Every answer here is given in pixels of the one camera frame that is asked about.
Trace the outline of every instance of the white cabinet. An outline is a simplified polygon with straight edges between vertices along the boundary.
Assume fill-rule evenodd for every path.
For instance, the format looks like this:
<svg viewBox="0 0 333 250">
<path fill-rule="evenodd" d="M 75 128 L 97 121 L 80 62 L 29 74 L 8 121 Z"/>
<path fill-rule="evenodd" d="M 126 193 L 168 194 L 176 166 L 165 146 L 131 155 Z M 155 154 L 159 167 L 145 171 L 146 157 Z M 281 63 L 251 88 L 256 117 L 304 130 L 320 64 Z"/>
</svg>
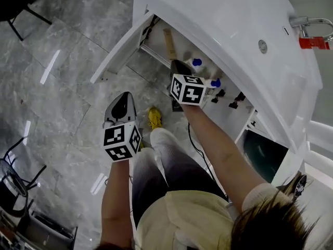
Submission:
<svg viewBox="0 0 333 250">
<path fill-rule="evenodd" d="M 203 107 L 214 122 L 237 141 L 258 119 L 257 130 L 296 152 L 322 82 L 313 51 L 299 47 L 289 24 L 295 16 L 288 0 L 134 0 L 133 27 L 91 82 L 108 80 L 139 48 L 170 66 L 163 35 L 170 28 L 178 59 L 201 51 L 224 72 L 225 97 L 216 104 L 208 97 Z M 241 91 L 246 99 L 230 108 Z"/>
</svg>

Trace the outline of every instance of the cabinet door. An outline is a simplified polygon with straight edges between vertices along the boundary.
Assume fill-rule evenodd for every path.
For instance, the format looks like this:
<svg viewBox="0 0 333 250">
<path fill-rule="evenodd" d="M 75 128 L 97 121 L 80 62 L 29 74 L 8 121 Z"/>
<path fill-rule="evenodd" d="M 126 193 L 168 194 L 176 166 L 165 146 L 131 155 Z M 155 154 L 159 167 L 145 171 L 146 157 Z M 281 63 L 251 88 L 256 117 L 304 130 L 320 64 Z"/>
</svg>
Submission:
<svg viewBox="0 0 333 250">
<path fill-rule="evenodd" d="M 151 12 L 143 15 L 137 20 L 131 29 L 111 50 L 103 62 L 99 65 L 94 75 L 90 79 L 92 83 L 107 81 L 110 73 L 117 74 L 118 71 L 126 64 L 130 56 L 136 52 L 142 41 L 146 38 L 150 23 L 154 17 Z"/>
</svg>

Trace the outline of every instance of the person's arm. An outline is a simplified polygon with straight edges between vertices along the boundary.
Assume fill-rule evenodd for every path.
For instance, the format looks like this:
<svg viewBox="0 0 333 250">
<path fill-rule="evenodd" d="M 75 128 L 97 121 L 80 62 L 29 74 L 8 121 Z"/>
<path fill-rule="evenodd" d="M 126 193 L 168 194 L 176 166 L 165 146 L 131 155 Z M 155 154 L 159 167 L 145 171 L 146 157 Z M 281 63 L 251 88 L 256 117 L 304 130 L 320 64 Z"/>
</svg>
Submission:
<svg viewBox="0 0 333 250">
<path fill-rule="evenodd" d="M 129 161 L 112 163 L 102 201 L 101 244 L 130 248 L 133 229 L 130 216 Z"/>
<path fill-rule="evenodd" d="M 198 106 L 182 105 L 223 189 L 241 212 L 247 194 L 265 180 L 244 160 L 233 140 Z"/>
</svg>

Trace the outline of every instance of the black cable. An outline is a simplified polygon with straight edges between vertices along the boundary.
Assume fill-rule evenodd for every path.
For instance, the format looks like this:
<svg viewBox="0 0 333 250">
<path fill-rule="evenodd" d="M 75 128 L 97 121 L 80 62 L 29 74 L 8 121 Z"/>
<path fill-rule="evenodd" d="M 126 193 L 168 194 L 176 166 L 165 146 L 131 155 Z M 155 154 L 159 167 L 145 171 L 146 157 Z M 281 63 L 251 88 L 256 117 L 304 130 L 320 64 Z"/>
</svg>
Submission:
<svg viewBox="0 0 333 250">
<path fill-rule="evenodd" d="M 206 159 L 205 159 L 205 157 L 204 157 L 204 153 L 203 153 L 203 151 L 201 151 L 200 149 L 198 149 L 198 148 L 195 146 L 194 142 L 192 141 L 191 132 L 190 132 L 190 128 L 189 128 L 189 127 L 190 127 L 190 126 L 189 126 L 189 123 L 188 123 L 188 136 L 189 136 L 189 140 L 191 141 L 191 144 L 192 144 L 192 146 L 194 147 L 194 149 L 195 149 L 195 150 L 198 152 L 198 154 L 203 158 L 203 161 L 204 161 L 204 163 L 206 164 L 206 166 L 207 166 L 207 168 L 208 168 L 208 171 L 209 171 L 209 173 L 210 173 L 210 175 L 211 175 L 213 181 L 216 182 L 216 179 L 215 179 L 215 177 L 214 177 L 212 171 L 210 170 L 210 168 L 209 168 L 209 166 L 208 166 L 208 164 L 207 164 L 207 161 L 206 161 Z"/>
</svg>

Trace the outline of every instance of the gray pants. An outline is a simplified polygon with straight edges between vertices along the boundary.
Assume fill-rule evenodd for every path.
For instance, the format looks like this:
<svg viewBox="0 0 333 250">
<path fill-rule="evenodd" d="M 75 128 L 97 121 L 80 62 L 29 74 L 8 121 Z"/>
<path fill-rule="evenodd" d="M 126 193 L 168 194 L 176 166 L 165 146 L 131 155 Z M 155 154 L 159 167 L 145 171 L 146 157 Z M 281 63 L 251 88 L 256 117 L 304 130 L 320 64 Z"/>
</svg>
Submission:
<svg viewBox="0 0 333 250">
<path fill-rule="evenodd" d="M 156 165 L 151 148 L 143 148 L 136 157 L 132 189 L 132 209 L 136 227 L 146 209 L 168 191 L 197 190 L 227 200 L 210 175 L 179 147 L 159 145 L 158 152 L 166 181 Z"/>
</svg>

